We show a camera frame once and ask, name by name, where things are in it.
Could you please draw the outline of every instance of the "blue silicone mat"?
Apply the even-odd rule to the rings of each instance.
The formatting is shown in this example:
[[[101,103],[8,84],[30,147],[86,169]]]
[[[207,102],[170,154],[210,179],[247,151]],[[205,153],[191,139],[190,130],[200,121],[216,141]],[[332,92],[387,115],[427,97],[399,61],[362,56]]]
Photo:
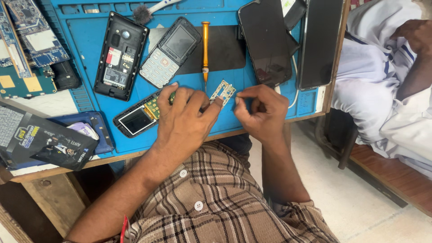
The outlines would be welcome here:
[[[186,17],[195,26],[201,26],[202,21],[209,21],[213,26],[237,25],[237,11],[248,2],[250,0],[183,0],[154,13],[154,18],[146,26],[150,29],[156,28],[158,24],[169,27],[179,16]],[[111,138],[115,144],[113,153],[101,154],[99,156],[111,157],[113,155],[148,149],[156,139],[157,126],[136,138],[129,139],[118,131],[113,125],[112,119],[134,103],[155,92],[156,88],[138,76],[134,82],[128,102],[94,94],[92,91],[108,21],[108,13],[116,11],[123,16],[131,17],[132,10],[140,4],[144,4],[144,2],[131,3],[112,0],[107,3],[102,0],[51,0],[51,4],[61,25],[62,34],[67,41],[67,45],[83,80],[83,86],[80,87],[80,90],[71,90],[77,108],[80,110],[80,104],[87,104],[90,101],[94,110],[100,111],[105,116],[105,123],[109,127]],[[153,1],[146,4],[152,6],[156,2]],[[91,9],[98,9],[100,13],[85,13],[85,10]],[[299,32],[300,27],[297,25],[292,30],[292,35],[296,40],[299,39]],[[141,62],[148,55],[148,46],[149,41],[147,40]],[[288,97],[291,102],[294,100],[296,93],[294,69],[292,72],[292,78],[280,86],[281,93]],[[256,85],[257,82],[248,53],[244,68],[209,73],[207,82],[209,96],[222,79],[232,84],[237,89],[237,92],[242,91],[246,87]],[[204,89],[202,74],[177,75],[172,80],[172,82],[175,81],[179,82],[180,86],[196,90]],[[83,98],[78,96],[77,92],[88,94],[89,97]],[[302,117],[315,113],[316,100],[317,89],[299,92],[297,103],[289,109],[286,118]],[[242,129],[240,122],[233,114],[234,106],[234,99],[231,99],[221,111],[210,136]]]

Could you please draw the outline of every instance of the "floor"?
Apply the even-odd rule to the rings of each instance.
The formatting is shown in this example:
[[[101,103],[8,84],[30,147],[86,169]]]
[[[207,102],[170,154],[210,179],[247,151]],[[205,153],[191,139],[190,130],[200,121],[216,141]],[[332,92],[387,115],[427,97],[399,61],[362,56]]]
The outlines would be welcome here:
[[[432,218],[400,208],[315,143],[308,121],[292,124],[292,157],[315,205],[342,243],[432,242]],[[251,174],[261,185],[261,144],[252,138]]]

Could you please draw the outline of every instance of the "white keypad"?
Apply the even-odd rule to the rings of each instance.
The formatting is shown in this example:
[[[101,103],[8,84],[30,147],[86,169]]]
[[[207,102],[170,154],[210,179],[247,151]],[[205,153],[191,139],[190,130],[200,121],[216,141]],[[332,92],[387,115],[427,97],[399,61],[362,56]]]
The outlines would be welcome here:
[[[162,88],[173,78],[179,66],[158,48],[153,53],[141,66],[140,74],[156,87]]]

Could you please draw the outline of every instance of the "screen protector package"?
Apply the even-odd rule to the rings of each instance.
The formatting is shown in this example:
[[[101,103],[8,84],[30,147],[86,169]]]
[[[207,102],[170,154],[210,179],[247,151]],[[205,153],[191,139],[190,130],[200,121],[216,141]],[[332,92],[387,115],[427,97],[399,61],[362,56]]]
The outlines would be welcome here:
[[[8,169],[39,160],[81,170],[97,140],[0,102],[0,157]]]

